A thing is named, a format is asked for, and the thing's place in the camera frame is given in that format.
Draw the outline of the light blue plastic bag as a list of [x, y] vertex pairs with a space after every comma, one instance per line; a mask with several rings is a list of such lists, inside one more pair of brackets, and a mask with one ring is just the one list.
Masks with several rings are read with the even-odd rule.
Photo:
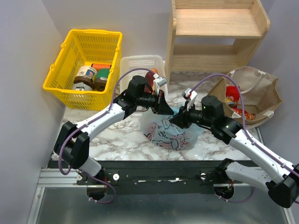
[[183, 129], [171, 123], [171, 118], [172, 115], [154, 114], [149, 109], [141, 116], [140, 130], [150, 142], [169, 150], [180, 151], [194, 147], [204, 129], [196, 124]]

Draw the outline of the red assorted candy bag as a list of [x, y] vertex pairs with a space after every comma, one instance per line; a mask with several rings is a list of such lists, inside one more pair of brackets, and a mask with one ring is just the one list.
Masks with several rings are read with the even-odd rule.
[[[242, 117], [242, 108], [233, 107], [232, 110]], [[247, 111], [244, 111], [244, 115], [246, 120], [254, 120], [256, 116], [254, 113], [249, 113]]]

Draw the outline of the brown burlap tote bag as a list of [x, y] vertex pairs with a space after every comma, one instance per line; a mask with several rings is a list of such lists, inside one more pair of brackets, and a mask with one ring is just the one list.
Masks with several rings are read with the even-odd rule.
[[[245, 119], [245, 125], [248, 129], [268, 121], [282, 103], [276, 89], [278, 78], [272, 74], [244, 66], [229, 72], [227, 76], [231, 77], [240, 88], [240, 99], [236, 107], [244, 108], [245, 111], [256, 115], [254, 120]], [[217, 97], [222, 102], [226, 116], [242, 123], [242, 117], [225, 102], [226, 86], [228, 85], [235, 86], [231, 81], [222, 77], [209, 92], [209, 95]]]

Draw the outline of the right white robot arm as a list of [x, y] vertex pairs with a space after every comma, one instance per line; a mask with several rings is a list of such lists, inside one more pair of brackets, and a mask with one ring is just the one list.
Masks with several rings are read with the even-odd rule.
[[290, 208], [299, 196], [298, 165], [275, 154], [240, 123], [225, 116], [223, 104], [217, 97], [206, 96], [201, 105], [202, 109], [197, 110], [186, 103], [170, 122], [180, 128], [189, 128], [191, 124], [206, 127], [215, 138], [245, 154], [260, 167], [259, 170], [226, 159], [222, 167], [216, 169], [219, 176], [264, 190], [276, 204]]

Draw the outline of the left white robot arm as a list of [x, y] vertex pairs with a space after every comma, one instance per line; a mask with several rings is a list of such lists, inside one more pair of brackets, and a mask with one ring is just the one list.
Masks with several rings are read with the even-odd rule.
[[165, 100], [164, 92], [145, 92], [147, 85], [145, 77], [134, 76], [128, 88], [107, 108], [78, 124], [69, 121], [64, 123], [53, 149], [59, 159], [64, 160], [72, 169], [101, 178], [103, 167], [89, 155], [89, 144], [93, 138], [136, 112], [138, 106], [151, 108], [160, 115], [174, 114]]

